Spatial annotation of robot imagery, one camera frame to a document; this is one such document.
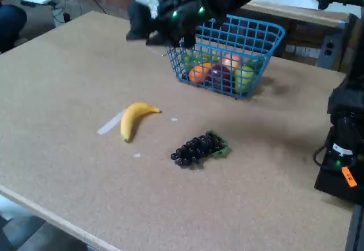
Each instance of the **cork table surface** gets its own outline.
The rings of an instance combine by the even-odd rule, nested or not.
[[[272,58],[234,100],[178,82],[128,30],[93,12],[0,55],[0,194],[99,250],[343,250],[351,205],[313,188],[311,159],[343,75]],[[97,134],[136,101],[163,112],[132,143]],[[226,159],[173,164],[211,129]]]

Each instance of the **white paper strip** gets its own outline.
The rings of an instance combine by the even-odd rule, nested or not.
[[[105,133],[108,133],[114,126],[116,126],[120,121],[121,118],[123,118],[124,112],[126,109],[119,112],[113,119],[111,119],[108,123],[104,124],[100,128],[100,130],[97,131],[98,134],[104,135]]]

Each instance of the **red apple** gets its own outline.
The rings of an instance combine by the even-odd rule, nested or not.
[[[221,82],[222,82],[222,89],[225,92],[232,92],[233,91],[233,82],[232,82],[232,75],[231,71],[228,67],[214,64],[211,69],[211,76],[206,78],[206,83],[212,85],[215,89],[221,90]]]
[[[226,66],[232,73],[241,67],[242,58],[239,55],[226,54],[222,59],[222,65]]]

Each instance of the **pear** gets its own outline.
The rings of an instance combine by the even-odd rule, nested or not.
[[[243,66],[235,70],[234,76],[235,93],[240,94],[248,90],[249,84],[254,78],[254,70],[248,66]]]

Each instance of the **black device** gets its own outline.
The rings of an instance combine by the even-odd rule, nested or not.
[[[143,39],[149,45],[193,47],[196,26],[214,18],[222,23],[251,0],[158,0],[158,14],[137,2],[129,7],[131,30],[127,40]],[[317,0],[319,9],[332,2],[364,6],[364,0]],[[361,44],[364,50],[364,35]],[[320,166],[315,188],[342,199],[364,205],[364,60],[356,58],[351,71],[329,98],[328,113],[332,127],[328,137],[313,155]],[[318,155],[325,152],[322,162]],[[346,167],[357,183],[350,187],[342,168]]]

